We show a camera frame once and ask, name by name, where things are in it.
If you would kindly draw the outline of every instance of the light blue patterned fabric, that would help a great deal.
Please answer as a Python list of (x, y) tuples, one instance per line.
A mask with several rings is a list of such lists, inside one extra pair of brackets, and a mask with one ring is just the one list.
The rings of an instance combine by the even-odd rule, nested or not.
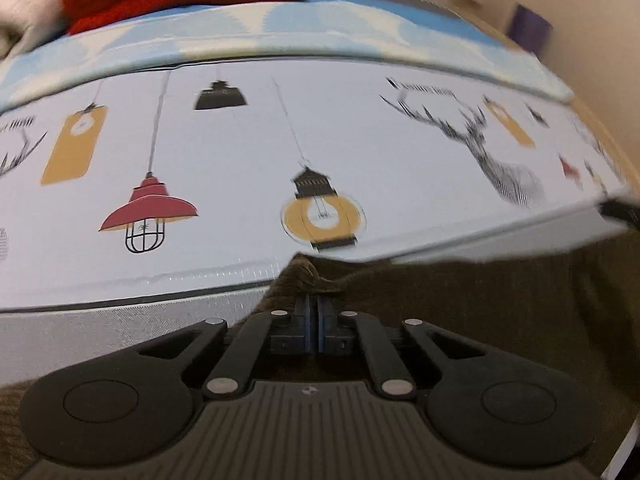
[(0, 112), (101, 77), (194, 60), (350, 56), (459, 72), (555, 100), (573, 93), (531, 54), (349, 2), (257, 3), (142, 17), (67, 36), (0, 65)]

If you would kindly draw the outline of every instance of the beige cloth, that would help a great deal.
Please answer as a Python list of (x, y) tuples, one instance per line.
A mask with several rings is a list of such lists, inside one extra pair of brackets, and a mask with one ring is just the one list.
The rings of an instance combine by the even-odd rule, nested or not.
[(65, 27), (62, 0), (0, 0), (0, 59), (30, 52)]

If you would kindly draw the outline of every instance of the beige wall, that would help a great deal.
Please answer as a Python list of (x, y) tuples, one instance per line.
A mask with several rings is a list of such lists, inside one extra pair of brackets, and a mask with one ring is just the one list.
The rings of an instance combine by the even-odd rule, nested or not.
[(552, 23), (542, 61), (640, 168), (640, 0), (482, 0), (475, 12), (506, 31), (516, 3)]

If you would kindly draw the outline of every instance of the brown cloth held by gripper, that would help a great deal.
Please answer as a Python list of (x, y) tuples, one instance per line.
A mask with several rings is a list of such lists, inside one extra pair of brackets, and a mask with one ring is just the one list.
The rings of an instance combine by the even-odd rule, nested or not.
[[(290, 310), (299, 292), (333, 294), (387, 326), (423, 319), (563, 370), (598, 401), (600, 431), (582, 461), (599, 476), (640, 407), (639, 255), (636, 232), (568, 253), (487, 263), (354, 264), (297, 254), (257, 310)], [(293, 368), (271, 365), (269, 375), (343, 380), (348, 360), (339, 359), (331, 367), (315, 358)], [(0, 480), (28, 465), (26, 444), (7, 432), (7, 424), (15, 426), (15, 389), (0, 392)]]

